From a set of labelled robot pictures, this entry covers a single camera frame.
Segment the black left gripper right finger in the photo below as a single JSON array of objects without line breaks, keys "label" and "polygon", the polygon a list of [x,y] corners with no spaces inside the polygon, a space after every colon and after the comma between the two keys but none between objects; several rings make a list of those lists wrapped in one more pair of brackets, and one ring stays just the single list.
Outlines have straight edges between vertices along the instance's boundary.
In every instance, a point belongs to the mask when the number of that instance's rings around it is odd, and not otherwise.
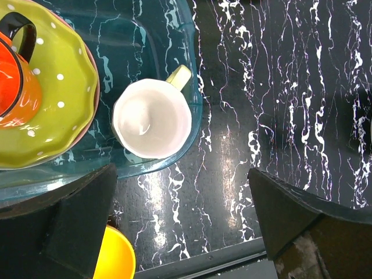
[{"label": "black left gripper right finger", "polygon": [[371,207],[347,208],[259,169],[248,180],[278,278],[371,278]]}]

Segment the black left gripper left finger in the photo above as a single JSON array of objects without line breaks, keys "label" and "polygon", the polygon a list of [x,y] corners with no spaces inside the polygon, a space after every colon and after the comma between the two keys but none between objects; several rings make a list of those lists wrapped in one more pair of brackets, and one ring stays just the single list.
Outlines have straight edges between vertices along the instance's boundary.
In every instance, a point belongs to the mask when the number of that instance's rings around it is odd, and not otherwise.
[{"label": "black left gripper left finger", "polygon": [[92,278],[117,170],[113,164],[1,209],[1,278]]}]

